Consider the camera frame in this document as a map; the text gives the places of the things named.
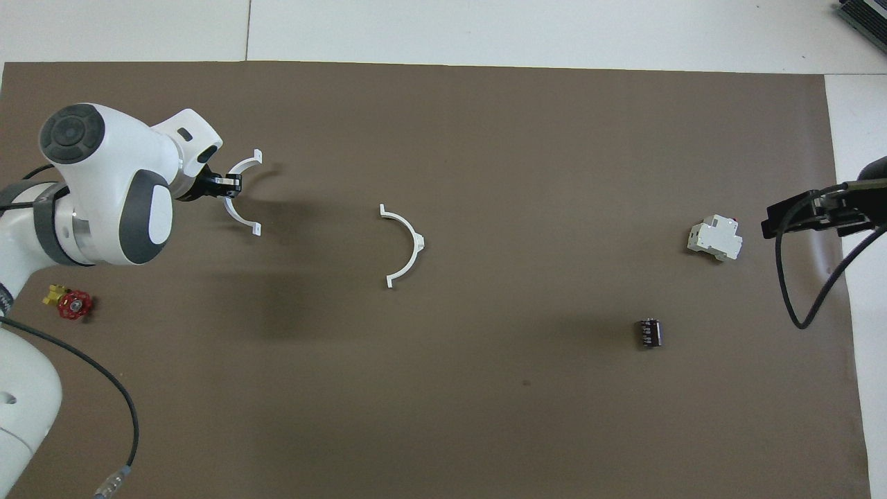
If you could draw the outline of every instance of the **white semicircular bracket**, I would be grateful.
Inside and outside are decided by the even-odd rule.
[[[246,169],[256,166],[257,164],[262,164],[262,151],[259,149],[253,149],[253,157],[243,160],[234,165],[234,168],[231,168],[228,171],[229,174],[232,173],[243,173]],[[262,224],[258,222],[250,222],[245,218],[241,217],[238,214],[237,210],[234,209],[233,199],[226,197],[223,198],[224,208],[228,211],[228,214],[232,216],[235,220],[240,222],[245,226],[253,227],[253,235],[262,235]]]
[[[410,234],[412,235],[412,255],[410,256],[410,261],[406,262],[404,268],[398,270],[393,274],[385,276],[385,280],[388,282],[389,288],[394,288],[394,279],[397,279],[398,277],[407,273],[407,271],[410,270],[413,264],[416,263],[416,257],[419,255],[419,252],[425,249],[425,236],[417,233],[416,230],[412,228],[412,225],[410,225],[410,222],[406,221],[406,218],[403,218],[396,213],[385,211],[384,204],[379,205],[379,214],[382,215],[383,218],[392,218],[394,220],[397,220],[401,224],[404,224],[406,228],[409,229]]]

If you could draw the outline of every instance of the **white floor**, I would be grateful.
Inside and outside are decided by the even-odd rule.
[[[837,176],[851,179],[887,155],[887,55],[838,19],[833,4],[0,0],[0,63],[282,59],[823,74]],[[879,241],[847,272],[876,499],[887,499],[885,261],[887,241]]]

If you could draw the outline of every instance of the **cable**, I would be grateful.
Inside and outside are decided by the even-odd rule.
[[[12,326],[13,328],[18,329],[19,331],[23,331],[23,332],[26,332],[30,335],[34,335],[34,336],[36,336],[42,340],[48,341],[54,345],[60,346],[60,347],[64,348],[65,350],[73,353],[77,357],[80,357],[81,360],[83,360],[87,364],[91,365],[98,372],[102,373],[102,375],[104,375],[106,378],[108,378],[108,381],[110,381],[114,385],[114,387],[116,387],[117,390],[120,391],[120,393],[123,395],[123,398],[126,399],[126,405],[129,406],[130,416],[132,416],[132,447],[130,448],[130,457],[127,458],[127,460],[126,460],[126,465],[131,466],[133,460],[136,459],[136,449],[138,449],[138,417],[136,416],[136,406],[132,403],[132,398],[130,397],[130,393],[126,391],[126,388],[123,387],[123,384],[121,384],[121,382],[118,381],[117,378],[114,377],[114,375],[111,374],[110,371],[108,371],[107,369],[102,367],[101,364],[94,361],[86,353],[83,353],[80,350],[77,350],[72,345],[69,345],[56,337],[52,337],[42,331],[31,328],[28,325],[22,324],[21,322],[18,322],[18,321],[14,321],[14,320],[12,320],[8,317],[4,317],[2,315],[0,315],[0,322],[2,322],[3,324],[6,324],[8,326]]]
[[[785,231],[789,227],[789,221],[801,210],[801,208],[807,204],[808,202],[824,195],[833,193],[835,191],[843,190],[847,188],[847,184],[838,184],[836,186],[827,187],[820,191],[816,191],[808,196],[806,196],[803,200],[795,203],[794,206],[791,207],[789,211],[786,212],[785,216],[782,217],[782,221],[779,224],[779,228],[776,231],[776,274],[779,277],[779,285],[780,291],[782,292],[782,301],[785,303],[786,309],[789,311],[789,317],[791,318],[792,323],[798,329],[807,329],[808,326],[813,322],[813,319],[816,317],[816,313],[820,310],[822,306],[822,302],[825,301],[826,296],[829,291],[837,282],[838,278],[841,277],[841,274],[844,273],[844,270],[853,262],[862,253],[862,251],[867,248],[872,242],[879,237],[881,237],[885,232],[887,232],[887,224],[882,226],[878,226],[873,233],[871,233],[866,239],[862,240],[860,244],[853,248],[853,250],[841,260],[841,263],[835,268],[835,271],[828,277],[825,284],[822,285],[819,294],[816,296],[816,299],[813,300],[813,305],[810,307],[810,311],[807,313],[807,316],[804,318],[804,321],[801,322],[797,319],[797,315],[795,314],[795,309],[791,305],[791,299],[789,298],[789,289],[785,283],[785,272],[782,268],[782,236],[785,235]]]
[[[29,178],[33,177],[33,176],[36,175],[37,173],[40,173],[41,171],[46,171],[46,170],[48,170],[48,169],[50,169],[50,168],[55,168],[55,165],[54,165],[54,164],[45,164],[45,165],[43,165],[43,166],[41,166],[41,167],[39,167],[39,168],[34,168],[33,170],[30,171],[30,173],[28,173],[27,175],[25,175],[25,176],[22,177],[21,179],[22,179],[22,180],[28,180]]]
[[[34,208],[34,204],[32,202],[12,202],[10,204],[2,204],[0,205],[0,212],[7,210],[22,210],[25,208]]]

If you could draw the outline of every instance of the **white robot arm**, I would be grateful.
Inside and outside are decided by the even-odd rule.
[[[98,104],[59,110],[43,126],[40,147],[64,182],[28,179],[0,190],[0,316],[47,266],[142,265],[156,257],[169,237],[174,198],[235,197],[240,175],[223,177],[206,165],[221,146],[191,109],[153,127]],[[0,329],[0,498],[60,403],[49,361]]]

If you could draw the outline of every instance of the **red handwheel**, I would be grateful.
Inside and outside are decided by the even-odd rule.
[[[70,291],[59,300],[59,315],[71,321],[86,315],[92,308],[92,297],[82,291]]]

